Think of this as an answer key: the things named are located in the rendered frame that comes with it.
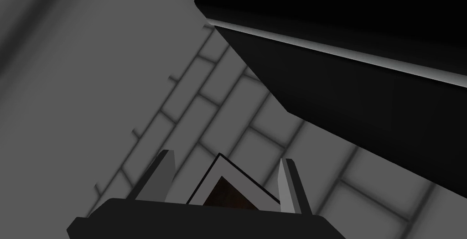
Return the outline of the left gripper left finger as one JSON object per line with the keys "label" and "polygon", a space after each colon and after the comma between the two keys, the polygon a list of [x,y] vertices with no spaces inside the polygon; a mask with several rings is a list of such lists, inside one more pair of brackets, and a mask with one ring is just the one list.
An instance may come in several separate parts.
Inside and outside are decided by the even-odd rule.
{"label": "left gripper left finger", "polygon": [[127,199],[164,202],[175,175],[173,150],[162,150],[131,190]]}

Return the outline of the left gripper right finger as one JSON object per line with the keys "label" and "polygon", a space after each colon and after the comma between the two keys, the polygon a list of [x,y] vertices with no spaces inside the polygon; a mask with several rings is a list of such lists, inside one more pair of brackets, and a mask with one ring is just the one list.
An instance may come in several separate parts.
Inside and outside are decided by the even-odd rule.
{"label": "left gripper right finger", "polygon": [[278,189],[281,212],[312,215],[299,172],[292,159],[280,160]]}

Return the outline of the framed picture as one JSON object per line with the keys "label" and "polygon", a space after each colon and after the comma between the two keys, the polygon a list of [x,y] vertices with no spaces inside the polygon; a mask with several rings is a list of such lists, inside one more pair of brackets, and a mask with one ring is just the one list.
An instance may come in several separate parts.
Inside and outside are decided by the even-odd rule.
{"label": "framed picture", "polygon": [[187,204],[275,212],[280,209],[280,202],[275,196],[221,153],[218,153]]}

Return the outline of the black cabinet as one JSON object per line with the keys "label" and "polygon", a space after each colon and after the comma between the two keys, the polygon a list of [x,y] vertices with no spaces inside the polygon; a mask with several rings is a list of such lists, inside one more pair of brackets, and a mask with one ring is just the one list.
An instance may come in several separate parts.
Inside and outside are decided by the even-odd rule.
{"label": "black cabinet", "polygon": [[467,198],[467,0],[194,0],[291,114]]}

